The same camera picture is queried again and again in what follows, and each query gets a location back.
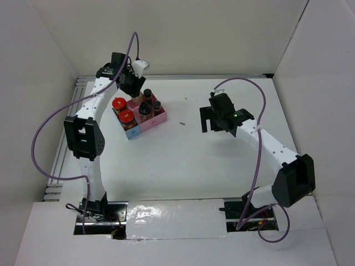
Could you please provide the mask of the pink-cap spice bottle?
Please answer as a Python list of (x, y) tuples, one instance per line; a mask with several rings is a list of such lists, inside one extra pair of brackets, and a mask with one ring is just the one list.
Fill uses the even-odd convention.
[(140, 93), (139, 96), (131, 99), (132, 104), (135, 106), (140, 105), (143, 101), (144, 101), (144, 96), (142, 93)]

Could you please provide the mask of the small black-cap spice bottle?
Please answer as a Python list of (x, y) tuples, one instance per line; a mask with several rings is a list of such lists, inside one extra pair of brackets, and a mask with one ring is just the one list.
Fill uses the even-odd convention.
[(149, 105), (152, 104), (152, 98), (153, 98), (153, 94), (152, 91), (150, 89), (145, 89), (143, 91), (143, 96), (144, 96), (144, 100), (145, 102), (147, 102)]

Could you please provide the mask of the red-cap jar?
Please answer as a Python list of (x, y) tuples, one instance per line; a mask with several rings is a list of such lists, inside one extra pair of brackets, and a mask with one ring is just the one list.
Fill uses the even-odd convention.
[(132, 129), (137, 125), (134, 113), (128, 109), (120, 112), (119, 120), (125, 131)]
[(119, 115), (122, 111), (127, 110), (127, 102), (124, 98), (118, 97), (114, 98), (112, 101), (112, 108), (117, 115)]

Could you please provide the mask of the black-cap spice bottle front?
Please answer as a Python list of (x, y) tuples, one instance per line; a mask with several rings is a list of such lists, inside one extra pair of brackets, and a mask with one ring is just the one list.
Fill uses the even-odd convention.
[(141, 123), (146, 122), (152, 118), (152, 110), (150, 104), (142, 102), (139, 106), (139, 115)]

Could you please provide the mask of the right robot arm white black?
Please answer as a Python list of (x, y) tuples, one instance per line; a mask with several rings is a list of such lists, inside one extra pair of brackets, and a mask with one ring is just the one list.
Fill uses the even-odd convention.
[(289, 208), (316, 188), (314, 161), (308, 154), (299, 155), (281, 144), (265, 129), (257, 125), (246, 109), (236, 110), (225, 93), (209, 99), (210, 106), (200, 108), (202, 132), (207, 132), (207, 121), (212, 131), (226, 131), (252, 148), (261, 150), (276, 174), (272, 184), (258, 187), (250, 199), (242, 204), (248, 217), (255, 217), (261, 207), (280, 204)]

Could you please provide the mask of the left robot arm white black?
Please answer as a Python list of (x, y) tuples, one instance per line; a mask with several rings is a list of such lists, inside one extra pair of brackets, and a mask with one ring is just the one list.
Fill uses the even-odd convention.
[(133, 98), (139, 96), (145, 82), (143, 72), (148, 67), (149, 63), (142, 59), (136, 58), (130, 63), (126, 54), (112, 53), (111, 62), (97, 71), (89, 99), (83, 102), (74, 116), (67, 116), (64, 120), (68, 148), (77, 159), (84, 176), (82, 204), (88, 205), (90, 215), (97, 221), (105, 220), (110, 209), (100, 171), (100, 155), (104, 151), (105, 138), (99, 124), (109, 100), (117, 90)]

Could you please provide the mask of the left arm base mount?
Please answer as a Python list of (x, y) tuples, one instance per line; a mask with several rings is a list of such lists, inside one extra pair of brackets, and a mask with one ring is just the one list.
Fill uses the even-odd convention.
[(87, 210), (83, 218), (84, 207), (67, 203), (66, 209), (77, 214), (74, 235), (108, 235), (111, 239), (126, 239), (126, 222), (128, 202), (108, 202), (105, 214), (98, 214)]

